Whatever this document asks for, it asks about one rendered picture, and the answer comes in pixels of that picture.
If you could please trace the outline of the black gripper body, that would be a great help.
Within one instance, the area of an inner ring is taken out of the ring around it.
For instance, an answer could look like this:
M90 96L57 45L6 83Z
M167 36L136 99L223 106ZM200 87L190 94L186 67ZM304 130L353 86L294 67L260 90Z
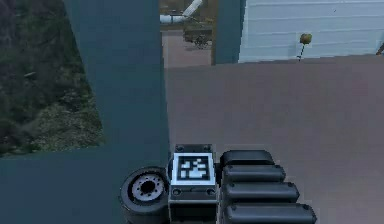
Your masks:
M131 173L120 187L124 224L169 224L165 169L149 166Z

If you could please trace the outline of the narrow window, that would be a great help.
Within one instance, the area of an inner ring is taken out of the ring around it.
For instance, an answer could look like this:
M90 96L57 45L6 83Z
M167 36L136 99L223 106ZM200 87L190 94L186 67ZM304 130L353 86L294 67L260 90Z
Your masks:
M213 20L201 17L208 0L187 0L179 12L160 14L165 68L207 66L213 61Z

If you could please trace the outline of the white panelled room door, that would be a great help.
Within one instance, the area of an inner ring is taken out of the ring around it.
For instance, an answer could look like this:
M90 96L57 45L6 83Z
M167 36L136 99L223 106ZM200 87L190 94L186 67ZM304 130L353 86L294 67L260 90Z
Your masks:
M384 0L247 0L239 60L374 54L384 43Z

